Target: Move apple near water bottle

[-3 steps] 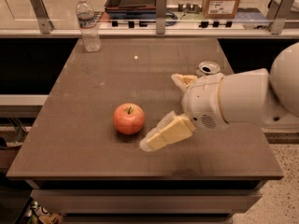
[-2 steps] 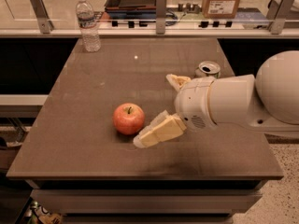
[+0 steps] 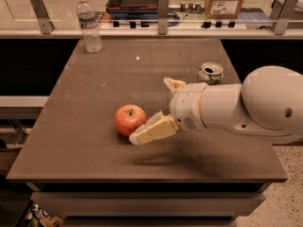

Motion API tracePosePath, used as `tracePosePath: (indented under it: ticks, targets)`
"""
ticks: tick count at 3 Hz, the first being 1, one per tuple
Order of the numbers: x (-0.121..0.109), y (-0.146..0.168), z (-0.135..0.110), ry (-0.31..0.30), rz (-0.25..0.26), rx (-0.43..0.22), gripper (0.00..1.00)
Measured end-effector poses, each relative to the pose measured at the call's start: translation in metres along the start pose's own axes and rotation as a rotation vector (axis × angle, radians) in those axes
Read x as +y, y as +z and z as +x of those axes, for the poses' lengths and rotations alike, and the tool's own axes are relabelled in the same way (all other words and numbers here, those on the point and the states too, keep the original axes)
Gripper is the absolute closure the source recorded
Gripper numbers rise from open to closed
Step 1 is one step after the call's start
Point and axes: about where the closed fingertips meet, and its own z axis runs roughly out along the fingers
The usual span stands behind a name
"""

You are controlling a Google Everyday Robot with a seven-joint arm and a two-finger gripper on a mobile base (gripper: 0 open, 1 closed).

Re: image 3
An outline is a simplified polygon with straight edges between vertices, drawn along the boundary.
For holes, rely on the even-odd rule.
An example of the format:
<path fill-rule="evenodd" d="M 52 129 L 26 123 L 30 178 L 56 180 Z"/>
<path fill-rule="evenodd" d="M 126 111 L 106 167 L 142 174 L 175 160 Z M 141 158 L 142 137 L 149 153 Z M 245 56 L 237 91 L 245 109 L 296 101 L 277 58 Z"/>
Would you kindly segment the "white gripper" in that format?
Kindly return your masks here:
<path fill-rule="evenodd" d="M 172 116 L 164 115 L 162 112 L 154 114 L 129 136 L 129 141 L 133 145 L 144 145 L 173 136 L 179 127 L 185 131 L 205 129 L 201 118 L 201 99 L 207 84 L 186 84 L 172 78 L 164 78 L 163 81 L 174 95 L 169 103 L 169 112 Z"/>

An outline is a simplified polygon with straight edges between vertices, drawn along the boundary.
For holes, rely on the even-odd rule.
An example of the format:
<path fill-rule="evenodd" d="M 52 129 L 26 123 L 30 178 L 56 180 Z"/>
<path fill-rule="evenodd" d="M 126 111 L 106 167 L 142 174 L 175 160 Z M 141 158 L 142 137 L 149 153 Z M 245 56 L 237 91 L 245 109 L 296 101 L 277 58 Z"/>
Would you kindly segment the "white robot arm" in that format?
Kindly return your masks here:
<path fill-rule="evenodd" d="M 280 66 L 263 66 L 242 83 L 208 85 L 165 78 L 172 93 L 169 114 L 159 112 L 129 140 L 144 145 L 178 130 L 224 129 L 274 144 L 303 137 L 303 75 Z"/>

